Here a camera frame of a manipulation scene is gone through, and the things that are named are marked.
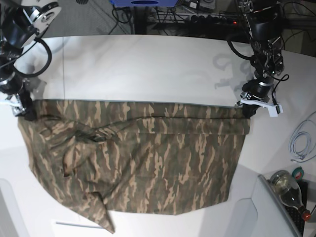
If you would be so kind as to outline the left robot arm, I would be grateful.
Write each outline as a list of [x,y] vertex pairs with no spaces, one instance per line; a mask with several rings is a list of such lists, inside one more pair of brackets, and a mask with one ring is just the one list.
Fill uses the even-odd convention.
[[[248,119],[260,107],[268,109],[271,117],[277,117],[283,109],[276,99],[276,88],[289,80],[289,75],[283,74],[281,7],[276,0],[236,0],[235,6],[242,32],[228,35],[226,41],[235,55],[250,61],[254,68],[253,77],[242,86],[236,105]],[[240,34],[246,36],[252,56],[241,54],[233,46],[232,40]]]

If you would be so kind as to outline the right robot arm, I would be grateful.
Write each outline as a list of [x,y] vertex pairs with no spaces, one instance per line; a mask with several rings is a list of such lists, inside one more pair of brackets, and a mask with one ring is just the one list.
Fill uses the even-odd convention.
[[[0,2],[0,91],[7,95],[2,105],[8,105],[16,117],[32,121],[37,117],[29,78],[44,73],[52,61],[52,52],[42,39],[62,7],[56,0],[2,0]],[[15,67],[15,62],[26,54],[24,48],[41,44],[47,53],[47,62],[37,72],[26,74]]]

